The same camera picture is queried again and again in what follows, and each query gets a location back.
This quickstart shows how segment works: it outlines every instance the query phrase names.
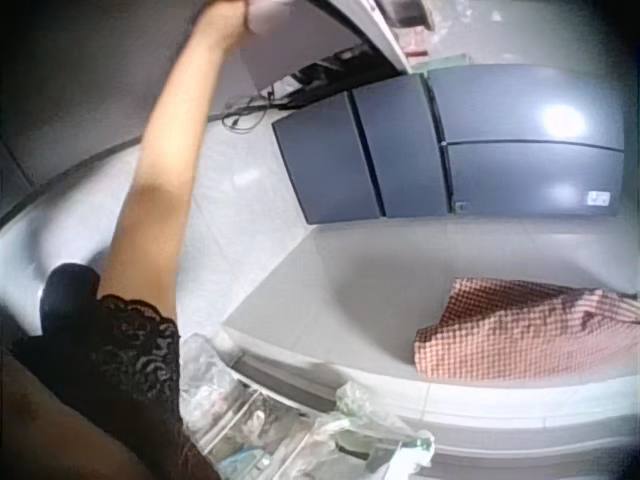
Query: gray door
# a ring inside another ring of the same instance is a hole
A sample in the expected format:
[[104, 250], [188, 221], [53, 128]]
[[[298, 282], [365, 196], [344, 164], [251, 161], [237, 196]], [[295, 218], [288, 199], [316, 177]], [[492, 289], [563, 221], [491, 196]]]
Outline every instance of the gray door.
[[422, 77], [392, 78], [353, 95], [387, 217], [446, 215], [440, 148]]
[[278, 120], [273, 130], [307, 223], [380, 217], [348, 94]]
[[563, 144], [450, 146], [456, 213], [615, 215], [623, 157]]
[[429, 73], [447, 143], [533, 140], [624, 149], [621, 100], [606, 82], [535, 65]]

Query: person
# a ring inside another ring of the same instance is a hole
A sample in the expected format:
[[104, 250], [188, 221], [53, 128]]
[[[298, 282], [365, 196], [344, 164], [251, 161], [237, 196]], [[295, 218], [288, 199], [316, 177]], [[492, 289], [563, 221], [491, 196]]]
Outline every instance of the person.
[[144, 131], [102, 276], [56, 269], [43, 334], [3, 351], [3, 478], [219, 478], [180, 420], [176, 275], [209, 106], [247, 8], [217, 0], [198, 17]]

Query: refrigerator label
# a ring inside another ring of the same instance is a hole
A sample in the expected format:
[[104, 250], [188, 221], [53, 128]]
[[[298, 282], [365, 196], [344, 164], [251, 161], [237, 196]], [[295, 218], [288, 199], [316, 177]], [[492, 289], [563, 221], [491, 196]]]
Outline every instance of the refrigerator label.
[[591, 191], [587, 194], [587, 205], [591, 205], [594, 207], [608, 207], [610, 201], [610, 192]]

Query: plaid fabric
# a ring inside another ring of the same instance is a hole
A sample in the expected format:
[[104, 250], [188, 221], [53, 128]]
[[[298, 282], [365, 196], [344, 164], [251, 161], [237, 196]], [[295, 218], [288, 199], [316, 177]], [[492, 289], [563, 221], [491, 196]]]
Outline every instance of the plaid fabric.
[[628, 357], [639, 335], [640, 303], [614, 293], [465, 278], [414, 355], [430, 379], [533, 379]]

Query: plastic bag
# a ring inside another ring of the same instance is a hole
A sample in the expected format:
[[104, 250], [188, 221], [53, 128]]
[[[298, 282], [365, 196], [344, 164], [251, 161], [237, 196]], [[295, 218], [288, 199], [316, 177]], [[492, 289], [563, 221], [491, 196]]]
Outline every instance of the plastic bag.
[[[331, 478], [323, 464], [349, 455], [366, 460], [361, 479], [408, 479], [428, 467], [435, 451], [428, 431], [415, 432], [393, 414], [373, 408], [368, 391], [347, 383], [336, 393], [336, 411], [320, 417], [279, 478]], [[343, 458], [343, 463], [350, 460]]]
[[194, 437], [205, 433], [230, 407], [238, 381], [210, 341], [191, 335], [180, 345], [180, 415]]

